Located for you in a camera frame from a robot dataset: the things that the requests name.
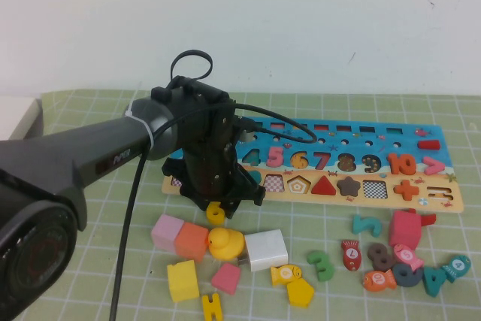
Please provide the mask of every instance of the checkered square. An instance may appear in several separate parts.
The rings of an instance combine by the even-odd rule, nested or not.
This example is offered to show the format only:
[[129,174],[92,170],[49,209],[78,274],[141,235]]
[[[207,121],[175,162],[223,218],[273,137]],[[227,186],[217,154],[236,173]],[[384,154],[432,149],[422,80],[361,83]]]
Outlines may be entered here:
[[366,198],[388,198],[386,182],[381,180],[365,180],[362,182]]
[[180,186],[182,186],[182,182],[180,182],[177,178],[172,177],[171,185],[176,186],[176,187],[180,187]]
[[268,192],[284,192],[283,176],[279,174],[268,174],[265,176],[264,187]]

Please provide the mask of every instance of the brown star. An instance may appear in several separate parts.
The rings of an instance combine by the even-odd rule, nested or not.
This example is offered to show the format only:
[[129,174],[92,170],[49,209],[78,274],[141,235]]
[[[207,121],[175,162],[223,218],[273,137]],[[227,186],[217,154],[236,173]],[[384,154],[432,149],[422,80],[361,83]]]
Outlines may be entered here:
[[340,189],[340,195],[357,197],[361,184],[358,181],[353,180],[352,177],[347,176],[343,180],[337,182],[337,188]]

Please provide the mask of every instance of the pink cube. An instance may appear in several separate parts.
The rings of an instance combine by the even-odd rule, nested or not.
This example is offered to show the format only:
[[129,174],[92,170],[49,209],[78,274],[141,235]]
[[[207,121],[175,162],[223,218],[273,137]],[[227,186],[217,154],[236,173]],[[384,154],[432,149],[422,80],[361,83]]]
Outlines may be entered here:
[[241,269],[230,263],[225,263],[217,271],[210,283],[212,286],[220,289],[221,291],[228,293],[229,295],[234,295],[237,289],[237,284],[239,283],[239,278],[241,278]]
[[152,242],[160,250],[167,250],[175,253],[174,241],[183,224],[184,221],[179,220],[178,218],[171,217],[167,214],[161,215],[150,233]]
[[394,247],[396,244],[404,244],[415,250],[421,240],[421,227],[421,215],[402,210],[395,211],[389,226],[389,245]]

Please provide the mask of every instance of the white box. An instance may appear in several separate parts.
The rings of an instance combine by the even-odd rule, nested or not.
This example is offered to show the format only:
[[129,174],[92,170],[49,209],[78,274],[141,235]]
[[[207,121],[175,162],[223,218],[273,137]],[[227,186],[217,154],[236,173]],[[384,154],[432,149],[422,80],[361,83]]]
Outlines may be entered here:
[[252,272],[288,264],[289,256],[280,229],[246,235],[245,239]]

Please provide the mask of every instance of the pink square piece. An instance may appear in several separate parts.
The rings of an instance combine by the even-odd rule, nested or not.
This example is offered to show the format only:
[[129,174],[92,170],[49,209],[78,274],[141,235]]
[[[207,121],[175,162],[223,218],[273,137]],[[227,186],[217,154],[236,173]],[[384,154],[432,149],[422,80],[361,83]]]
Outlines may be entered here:
[[217,271],[217,273],[212,277],[210,283],[212,286],[220,289],[221,291],[228,293],[229,295],[234,295],[237,289],[237,284],[239,283],[239,278],[241,278],[241,269],[230,263],[225,263]]
[[174,241],[182,228],[184,221],[178,218],[163,214],[153,227],[150,236],[152,242],[160,250],[167,250],[175,253]]

